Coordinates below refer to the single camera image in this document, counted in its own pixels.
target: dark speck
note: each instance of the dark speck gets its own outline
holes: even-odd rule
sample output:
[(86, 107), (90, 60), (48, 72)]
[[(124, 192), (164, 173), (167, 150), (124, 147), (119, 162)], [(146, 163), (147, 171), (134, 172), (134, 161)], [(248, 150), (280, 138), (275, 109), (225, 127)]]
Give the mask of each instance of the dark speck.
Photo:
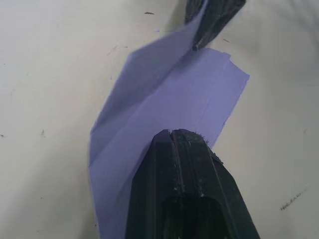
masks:
[(198, 50), (199, 50), (199, 49), (198, 49), (198, 46), (193, 46), (193, 47), (192, 47), (192, 50), (193, 50), (193, 51), (198, 51)]
[(45, 135), (44, 135), (44, 129), (43, 129), (42, 132), (41, 132), (41, 136), (42, 136), (42, 137), (45, 137)]

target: white surface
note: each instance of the white surface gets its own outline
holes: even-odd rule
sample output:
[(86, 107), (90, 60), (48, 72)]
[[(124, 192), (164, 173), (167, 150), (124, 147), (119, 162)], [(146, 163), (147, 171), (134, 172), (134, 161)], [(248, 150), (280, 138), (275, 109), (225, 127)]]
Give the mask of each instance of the white surface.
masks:
[[(319, 235), (315, 1), (298, 1), (295, 12), (293, 0), (249, 1), (211, 45), (251, 75), (214, 150), (261, 238)], [(96, 238), (89, 131), (127, 55), (165, 34), (175, 5), (0, 2), (1, 239)]]

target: black plastic part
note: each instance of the black plastic part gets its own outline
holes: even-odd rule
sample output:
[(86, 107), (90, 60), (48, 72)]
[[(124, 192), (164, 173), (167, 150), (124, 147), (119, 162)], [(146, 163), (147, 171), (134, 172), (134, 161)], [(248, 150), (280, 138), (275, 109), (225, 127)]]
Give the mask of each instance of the black plastic part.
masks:
[(203, 137), (163, 130), (132, 183), (126, 239), (259, 239), (238, 187)]
[[(185, 23), (199, 12), (203, 0), (188, 0)], [(208, 5), (196, 33), (193, 50), (199, 50), (211, 42), (244, 6), (246, 0), (208, 0)]]

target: paper sheet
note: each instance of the paper sheet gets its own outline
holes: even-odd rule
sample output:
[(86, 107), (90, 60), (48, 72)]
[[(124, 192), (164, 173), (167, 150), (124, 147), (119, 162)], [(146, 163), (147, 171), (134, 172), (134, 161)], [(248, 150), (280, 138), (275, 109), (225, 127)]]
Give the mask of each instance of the paper sheet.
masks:
[(132, 53), (91, 132), (89, 174), (101, 239), (123, 239), (132, 178), (163, 129), (213, 146), (249, 76), (230, 55), (190, 51), (206, 7), (177, 32)]

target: white table surface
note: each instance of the white table surface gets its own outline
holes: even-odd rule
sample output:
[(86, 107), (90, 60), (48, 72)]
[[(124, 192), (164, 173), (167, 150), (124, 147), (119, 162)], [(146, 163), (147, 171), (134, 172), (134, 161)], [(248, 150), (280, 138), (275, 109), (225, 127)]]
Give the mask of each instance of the white table surface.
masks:
[[(1, 239), (97, 237), (90, 129), (127, 55), (180, 23), (176, 4), (0, 1)], [(210, 47), (251, 75), (214, 151), (261, 238), (318, 238), (319, 3), (249, 0)]]

